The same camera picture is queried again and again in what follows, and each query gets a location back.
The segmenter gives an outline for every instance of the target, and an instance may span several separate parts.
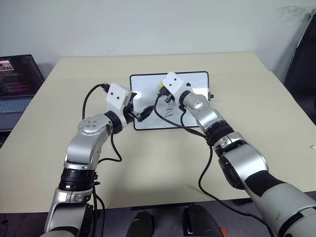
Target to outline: table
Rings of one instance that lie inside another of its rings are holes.
[[[0,149],[0,212],[46,212],[58,186],[84,97],[106,81],[129,88],[132,74],[208,71],[212,105],[266,157],[270,173],[304,192],[316,190],[316,127],[254,53],[62,58]],[[106,94],[93,93],[86,116],[105,111]],[[198,190],[209,149],[183,129],[115,136],[123,162],[97,168],[97,193],[107,208],[210,200]],[[115,158],[110,141],[102,158]],[[221,199],[246,192],[226,181],[214,154],[202,185]]]

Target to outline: whiteboard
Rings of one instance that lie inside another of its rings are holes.
[[[190,88],[194,93],[205,96],[209,101],[210,93],[207,72],[185,72],[176,74],[185,83],[190,83]],[[137,93],[133,98],[134,111],[140,113],[146,107],[154,105],[159,91],[159,84],[166,75],[167,73],[130,76],[131,91]],[[173,100],[166,103],[164,101],[165,98],[166,96],[161,97],[157,103],[158,113],[166,119],[180,124],[180,116],[183,111],[176,106]],[[183,123],[186,127],[198,126],[196,120],[189,112],[183,116]],[[138,122],[137,119],[134,119],[134,128],[136,130],[149,130],[177,127],[163,121],[153,111],[151,115],[142,122]]]

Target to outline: laptop keyboard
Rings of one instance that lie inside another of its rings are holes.
[[[23,112],[32,99],[1,100],[0,113]]]

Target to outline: laptop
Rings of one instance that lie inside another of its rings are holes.
[[[11,131],[44,77],[32,55],[0,57],[0,131]]]

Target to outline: laptop screen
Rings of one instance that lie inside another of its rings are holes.
[[[43,82],[32,55],[0,57],[0,97],[34,95]]]

